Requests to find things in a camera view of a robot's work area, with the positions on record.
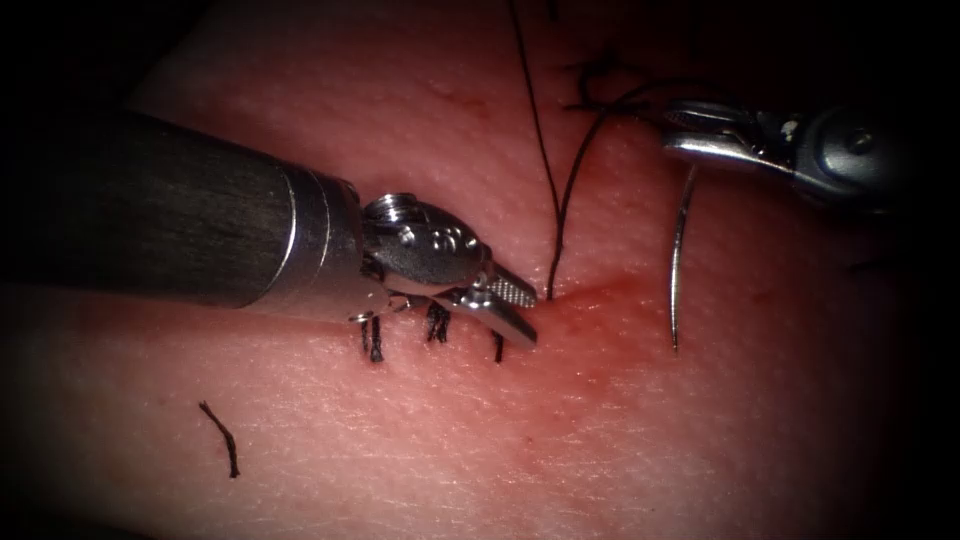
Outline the right arm needle driver jaw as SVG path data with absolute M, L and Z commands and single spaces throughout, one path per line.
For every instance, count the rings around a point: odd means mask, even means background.
M 663 136 L 662 147 L 669 156 L 702 167 L 793 173 L 793 169 L 782 160 L 722 134 L 670 133 Z
M 663 117 L 678 131 L 698 134 L 733 133 L 757 137 L 762 129 L 756 115 L 741 106 L 704 100 L 674 100 Z

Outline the left arm needle driver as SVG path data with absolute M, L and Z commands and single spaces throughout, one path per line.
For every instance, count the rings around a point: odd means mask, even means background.
M 352 317 L 419 308 L 492 272 L 492 250 L 463 220 L 411 193 L 385 194 L 361 209 L 361 275 L 386 291 L 385 305 Z

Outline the right arm needle driver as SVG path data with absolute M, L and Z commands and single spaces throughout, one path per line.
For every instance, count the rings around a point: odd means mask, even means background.
M 814 202 L 868 213 L 904 205 L 911 149 L 906 129 L 891 116 L 834 106 L 806 114 L 760 112 L 757 120 L 768 157 Z

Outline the left arm needle driver jaw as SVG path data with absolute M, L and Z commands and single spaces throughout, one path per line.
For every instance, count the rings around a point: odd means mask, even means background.
M 457 287 L 438 294 L 438 303 L 447 310 L 471 316 L 506 340 L 524 347 L 537 345 L 535 328 L 517 311 L 519 306 L 499 300 L 484 301 L 475 287 Z
M 499 300 L 521 308 L 532 308 L 538 303 L 533 285 L 495 261 L 486 261 L 480 267 L 479 298 Z

